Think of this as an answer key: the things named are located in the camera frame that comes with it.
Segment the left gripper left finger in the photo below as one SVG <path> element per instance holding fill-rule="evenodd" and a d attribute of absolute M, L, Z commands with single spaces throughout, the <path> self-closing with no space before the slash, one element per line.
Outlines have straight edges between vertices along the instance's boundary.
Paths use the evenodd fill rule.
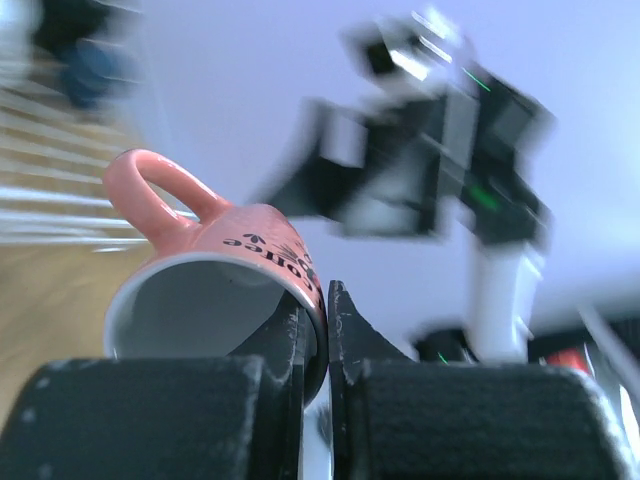
<path fill-rule="evenodd" d="M 304 310 L 284 295 L 231 354 L 68 359 L 34 372 L 1 433 L 5 479 L 295 479 Z"/>

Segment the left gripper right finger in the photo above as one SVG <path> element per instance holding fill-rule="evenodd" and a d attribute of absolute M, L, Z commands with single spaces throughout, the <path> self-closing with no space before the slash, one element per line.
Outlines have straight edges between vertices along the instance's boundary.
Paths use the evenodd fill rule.
<path fill-rule="evenodd" d="M 330 284 L 337 479 L 631 479 L 602 390 L 570 368 L 411 360 Z"/>

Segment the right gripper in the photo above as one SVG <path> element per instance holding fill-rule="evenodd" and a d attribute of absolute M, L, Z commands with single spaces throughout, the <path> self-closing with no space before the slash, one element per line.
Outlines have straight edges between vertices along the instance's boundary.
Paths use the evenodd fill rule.
<path fill-rule="evenodd" d="M 345 237 L 411 238 L 436 232 L 437 202 L 460 195 L 469 168 L 479 102 L 457 89 L 364 113 L 323 100 L 297 158 L 256 195 L 289 218 L 322 217 Z M 329 158 L 332 123 L 345 117 L 365 131 L 358 163 Z"/>

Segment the pink mug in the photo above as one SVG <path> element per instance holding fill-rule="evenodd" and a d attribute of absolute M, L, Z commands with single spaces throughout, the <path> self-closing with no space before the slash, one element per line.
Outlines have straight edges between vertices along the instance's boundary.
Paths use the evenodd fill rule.
<path fill-rule="evenodd" d="M 327 319 L 313 261 L 288 219 L 266 204 L 236 206 L 149 150 L 119 155 L 103 183 L 114 208 L 154 249 L 106 310 L 105 353 L 223 356 L 290 294 L 314 332 L 304 383 L 305 400 L 313 400 L 328 364 Z"/>

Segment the small dark blue mug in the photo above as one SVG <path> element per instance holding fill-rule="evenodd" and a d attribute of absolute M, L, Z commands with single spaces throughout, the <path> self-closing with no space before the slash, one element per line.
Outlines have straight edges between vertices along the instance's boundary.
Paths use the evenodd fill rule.
<path fill-rule="evenodd" d="M 110 94 L 140 83 L 133 58 L 120 45 L 79 40 L 61 60 L 61 91 L 80 110 L 96 109 Z"/>

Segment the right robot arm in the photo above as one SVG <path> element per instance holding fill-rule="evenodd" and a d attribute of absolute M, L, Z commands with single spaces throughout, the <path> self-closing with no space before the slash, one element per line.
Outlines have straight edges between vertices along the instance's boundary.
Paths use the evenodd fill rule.
<path fill-rule="evenodd" d="M 518 146 L 547 111 L 478 64 L 459 75 L 431 98 L 348 111 L 365 131 L 356 166 L 323 151 L 341 108 L 313 102 L 310 147 L 257 200 L 332 220 L 345 236 L 382 238 L 435 236 L 440 201 L 458 200 L 473 216 L 468 349 L 482 363 L 524 363 L 549 212 L 519 173 Z"/>

